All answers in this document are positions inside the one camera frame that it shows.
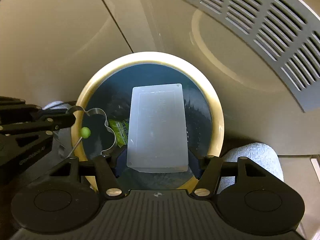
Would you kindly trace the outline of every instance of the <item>trash bin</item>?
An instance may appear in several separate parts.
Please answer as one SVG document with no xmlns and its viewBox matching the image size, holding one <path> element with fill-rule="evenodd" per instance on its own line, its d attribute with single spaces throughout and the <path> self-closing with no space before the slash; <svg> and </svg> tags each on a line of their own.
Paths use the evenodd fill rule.
<svg viewBox="0 0 320 240">
<path fill-rule="evenodd" d="M 207 78 L 193 65 L 176 56 L 161 52 L 138 52 L 118 58 L 99 70 L 82 90 L 77 105 L 90 109 L 98 107 L 109 119 L 124 120 L 130 116 L 132 88 L 137 86 L 182 84 L 188 147 L 200 155 L 219 156 L 224 120 L 218 96 Z M 87 117 L 76 112 L 71 129 L 72 143 L 79 139 L 83 126 L 92 134 L 75 150 L 81 161 L 92 159 L 113 143 L 106 132 L 103 116 Z M 87 177 L 96 188 L 94 177 Z M 190 169 L 177 173 L 143 173 L 126 168 L 117 179 L 125 189 L 191 190 L 197 180 Z"/>
</svg>

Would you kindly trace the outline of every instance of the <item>bin rim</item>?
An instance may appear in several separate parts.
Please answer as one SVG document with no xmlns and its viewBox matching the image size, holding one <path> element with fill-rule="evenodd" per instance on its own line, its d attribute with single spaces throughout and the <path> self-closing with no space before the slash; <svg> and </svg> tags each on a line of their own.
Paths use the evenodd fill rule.
<svg viewBox="0 0 320 240">
<path fill-rule="evenodd" d="M 201 73 L 200 70 L 186 60 L 174 55 L 156 51 L 145 51 L 128 54 L 115 59 L 95 73 L 95 75 L 89 80 L 89 82 L 81 91 L 76 105 L 85 109 L 91 96 L 107 78 L 124 68 L 140 64 L 158 64 L 171 67 L 183 73 L 194 82 L 194 84 L 202 92 L 208 104 L 211 115 L 212 136 L 207 155 L 219 156 L 224 137 L 224 118 L 218 95 L 209 80 L 204 76 L 204 74 Z M 71 127 L 72 145 L 75 145 L 80 138 L 79 131 L 82 127 L 83 112 L 77 111 L 75 112 L 75 116 L 76 122 Z M 82 143 L 80 143 L 76 148 L 75 155 L 80 161 L 87 160 Z M 87 179 L 92 187 L 97 189 L 95 178 L 87 177 Z M 197 179 L 192 177 L 189 181 L 180 186 L 179 189 L 183 188 L 192 191 L 196 183 Z"/>
</svg>

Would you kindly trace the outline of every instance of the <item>metal vent cover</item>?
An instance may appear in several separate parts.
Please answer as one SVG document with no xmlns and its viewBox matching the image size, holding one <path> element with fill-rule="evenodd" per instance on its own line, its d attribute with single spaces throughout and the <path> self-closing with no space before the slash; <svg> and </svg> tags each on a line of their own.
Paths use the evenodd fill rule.
<svg viewBox="0 0 320 240">
<path fill-rule="evenodd" d="M 304 111 L 320 107 L 320 18 L 302 0 L 185 1 L 251 46 Z"/>
</svg>

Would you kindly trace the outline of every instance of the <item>screw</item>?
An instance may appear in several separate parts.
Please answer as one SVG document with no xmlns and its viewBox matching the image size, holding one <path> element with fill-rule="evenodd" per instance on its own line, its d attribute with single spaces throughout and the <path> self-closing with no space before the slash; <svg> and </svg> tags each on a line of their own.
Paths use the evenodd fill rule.
<svg viewBox="0 0 320 240">
<path fill-rule="evenodd" d="M 111 196 L 111 197 L 116 197 L 121 195 L 122 190 L 119 188 L 110 188 L 106 191 L 107 195 Z"/>
<path fill-rule="evenodd" d="M 197 188 L 195 194 L 199 197 L 205 197 L 210 194 L 210 190 L 207 190 L 206 188 Z"/>
</svg>

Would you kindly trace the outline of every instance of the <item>translucent plastic container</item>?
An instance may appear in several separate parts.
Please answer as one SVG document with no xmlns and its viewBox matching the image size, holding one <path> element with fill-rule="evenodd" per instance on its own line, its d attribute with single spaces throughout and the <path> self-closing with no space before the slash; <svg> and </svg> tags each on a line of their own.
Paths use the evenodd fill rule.
<svg viewBox="0 0 320 240">
<path fill-rule="evenodd" d="M 129 120 L 128 167 L 149 173 L 188 170 L 181 84 L 134 87 Z"/>
</svg>

